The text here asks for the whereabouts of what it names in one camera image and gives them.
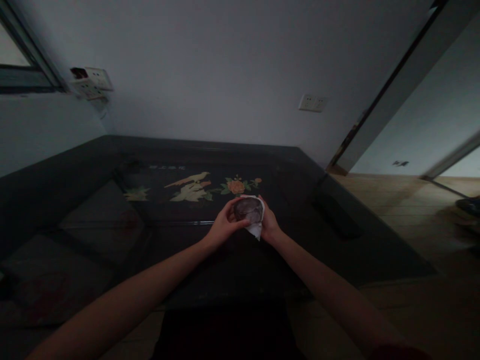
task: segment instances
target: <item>electrical outlet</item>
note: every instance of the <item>electrical outlet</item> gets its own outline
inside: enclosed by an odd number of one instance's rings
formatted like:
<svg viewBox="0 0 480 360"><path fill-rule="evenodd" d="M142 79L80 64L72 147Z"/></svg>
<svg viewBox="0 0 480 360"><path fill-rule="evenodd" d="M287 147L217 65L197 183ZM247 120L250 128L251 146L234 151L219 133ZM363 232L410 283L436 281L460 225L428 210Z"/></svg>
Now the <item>electrical outlet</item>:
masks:
<svg viewBox="0 0 480 360"><path fill-rule="evenodd" d="M313 100L312 111L321 113L325 109L325 106L327 106L328 102L329 102L328 97L319 97L319 96L315 97L315 99Z"/></svg>
<svg viewBox="0 0 480 360"><path fill-rule="evenodd" d="M300 105L298 105L298 110L312 110L313 106L314 106L313 95L305 94L301 97Z"/></svg>
<svg viewBox="0 0 480 360"><path fill-rule="evenodd" d="M70 84L87 100L105 97L105 94L89 78L75 80Z"/></svg>
<svg viewBox="0 0 480 360"><path fill-rule="evenodd" d="M110 82L109 75L105 70L95 67L86 67L85 70L88 78L91 79L98 88L109 91L114 89Z"/></svg>
<svg viewBox="0 0 480 360"><path fill-rule="evenodd" d="M298 110L312 111L321 113L328 102L327 97L305 94L302 96Z"/></svg>

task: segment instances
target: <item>painted flower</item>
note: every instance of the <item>painted flower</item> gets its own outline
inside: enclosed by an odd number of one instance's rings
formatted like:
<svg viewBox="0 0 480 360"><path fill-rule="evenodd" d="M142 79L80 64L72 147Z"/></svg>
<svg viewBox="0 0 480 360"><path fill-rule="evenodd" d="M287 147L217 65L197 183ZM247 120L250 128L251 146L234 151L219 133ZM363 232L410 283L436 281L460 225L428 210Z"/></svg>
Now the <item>painted flower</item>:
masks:
<svg viewBox="0 0 480 360"><path fill-rule="evenodd" d="M233 180L227 182L226 184L228 186L228 190L230 190L232 194L243 194L245 191L245 185L241 181Z"/></svg>
<svg viewBox="0 0 480 360"><path fill-rule="evenodd" d="M127 201L148 201L147 200L147 191L150 190L149 188L145 188L143 186L127 189L126 193L123 195L126 197Z"/></svg>

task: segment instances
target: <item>bird painting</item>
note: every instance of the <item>bird painting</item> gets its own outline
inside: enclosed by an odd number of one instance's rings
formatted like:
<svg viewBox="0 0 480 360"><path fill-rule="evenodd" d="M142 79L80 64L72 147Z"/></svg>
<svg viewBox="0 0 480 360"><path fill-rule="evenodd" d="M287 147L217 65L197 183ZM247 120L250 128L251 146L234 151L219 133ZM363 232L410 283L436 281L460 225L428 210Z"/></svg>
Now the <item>bird painting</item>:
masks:
<svg viewBox="0 0 480 360"><path fill-rule="evenodd" d="M194 183L198 183L200 180L205 179L205 177L208 174L210 174L208 171L204 171L204 172L199 173L197 175L192 175L192 176L186 177L182 180L175 181L175 182L171 183L170 185L164 186L164 188L169 188L171 186L183 185L183 184L189 183L191 181L193 181Z"/></svg>

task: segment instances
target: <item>right hand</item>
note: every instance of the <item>right hand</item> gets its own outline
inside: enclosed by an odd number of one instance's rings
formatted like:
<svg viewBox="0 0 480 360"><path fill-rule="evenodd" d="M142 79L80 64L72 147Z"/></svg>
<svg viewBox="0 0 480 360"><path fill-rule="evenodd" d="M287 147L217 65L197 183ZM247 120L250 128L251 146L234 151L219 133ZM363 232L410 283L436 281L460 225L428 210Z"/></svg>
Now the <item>right hand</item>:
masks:
<svg viewBox="0 0 480 360"><path fill-rule="evenodd" d="M265 212L263 213L263 221L261 222L261 237L271 245L275 239L283 234L283 231L280 229L277 218L275 217L274 212L270 210L267 202L261 195L258 197L265 204Z"/></svg>

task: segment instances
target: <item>tile floor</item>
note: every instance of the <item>tile floor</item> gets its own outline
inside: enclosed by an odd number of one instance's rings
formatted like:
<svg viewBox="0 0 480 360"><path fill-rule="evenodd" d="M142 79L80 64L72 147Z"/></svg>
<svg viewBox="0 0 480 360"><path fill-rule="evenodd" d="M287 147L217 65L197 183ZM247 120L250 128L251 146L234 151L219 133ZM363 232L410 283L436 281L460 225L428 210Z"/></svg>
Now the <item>tile floor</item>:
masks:
<svg viewBox="0 0 480 360"><path fill-rule="evenodd" d="M452 223L449 208L459 197L410 176L334 177L439 271L425 279L364 286L361 292L434 359L480 359L480 260L468 250L479 239ZM290 304L289 317L309 360L363 359L317 302ZM161 309L154 311L102 360L148 359L162 319Z"/></svg>

